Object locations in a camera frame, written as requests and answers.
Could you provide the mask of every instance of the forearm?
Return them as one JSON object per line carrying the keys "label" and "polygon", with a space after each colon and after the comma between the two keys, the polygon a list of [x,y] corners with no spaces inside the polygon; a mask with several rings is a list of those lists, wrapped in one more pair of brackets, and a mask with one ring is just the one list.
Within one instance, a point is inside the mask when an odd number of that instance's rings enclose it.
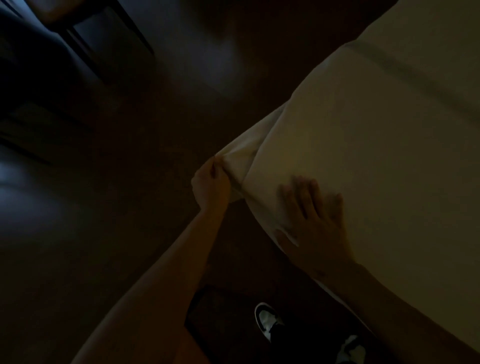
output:
{"label": "forearm", "polygon": [[79,363],[168,363],[224,210],[199,213],[112,308],[74,359]]}
{"label": "forearm", "polygon": [[364,267],[353,265],[328,286],[401,363],[480,362],[476,351],[395,296]]}

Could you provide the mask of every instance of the black and white sneaker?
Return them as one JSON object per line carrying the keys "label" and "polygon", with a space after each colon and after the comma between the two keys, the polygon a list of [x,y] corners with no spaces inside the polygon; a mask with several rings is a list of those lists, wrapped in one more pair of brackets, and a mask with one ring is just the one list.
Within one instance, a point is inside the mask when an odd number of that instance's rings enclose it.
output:
{"label": "black and white sneaker", "polygon": [[273,326],[284,324],[275,310],[265,302],[261,302],[255,307],[255,320],[268,341],[270,341],[270,331]]}

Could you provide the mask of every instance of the hand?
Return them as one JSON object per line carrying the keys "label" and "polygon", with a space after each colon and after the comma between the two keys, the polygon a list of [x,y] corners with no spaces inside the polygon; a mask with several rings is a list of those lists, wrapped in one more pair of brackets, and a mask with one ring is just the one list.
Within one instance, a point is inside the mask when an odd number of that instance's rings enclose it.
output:
{"label": "hand", "polygon": [[193,194],[202,211],[224,213],[230,200],[230,180],[220,157],[211,157],[192,178]]}
{"label": "hand", "polygon": [[303,177],[298,177],[296,182],[298,199],[290,186],[281,186],[281,189],[293,226],[292,236],[299,246],[276,230],[278,244],[291,262],[312,278],[325,280],[342,274],[355,265],[345,232],[342,195],[335,196],[333,208],[327,213],[318,182]]}

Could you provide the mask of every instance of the shoe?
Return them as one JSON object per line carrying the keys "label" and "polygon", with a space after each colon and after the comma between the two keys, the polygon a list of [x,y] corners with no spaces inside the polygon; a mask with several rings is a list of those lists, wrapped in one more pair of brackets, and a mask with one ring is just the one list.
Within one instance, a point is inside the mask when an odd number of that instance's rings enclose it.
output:
{"label": "shoe", "polygon": [[265,302],[261,302],[255,307],[255,320],[268,341],[270,341],[270,331],[273,326],[284,324],[275,310]]}

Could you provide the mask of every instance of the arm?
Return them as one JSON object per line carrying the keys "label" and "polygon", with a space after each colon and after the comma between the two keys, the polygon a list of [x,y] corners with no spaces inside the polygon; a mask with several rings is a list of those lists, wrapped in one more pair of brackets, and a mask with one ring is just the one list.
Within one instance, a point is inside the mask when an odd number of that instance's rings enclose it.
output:
{"label": "arm", "polygon": [[336,196],[326,211],[318,183],[297,179],[297,197],[282,187],[299,247],[281,231],[279,245],[290,260],[344,300],[403,364],[480,363],[480,354],[381,285],[354,261]]}
{"label": "arm", "polygon": [[200,213],[110,310],[73,364],[171,363],[223,215],[230,182],[214,158],[192,179]]}

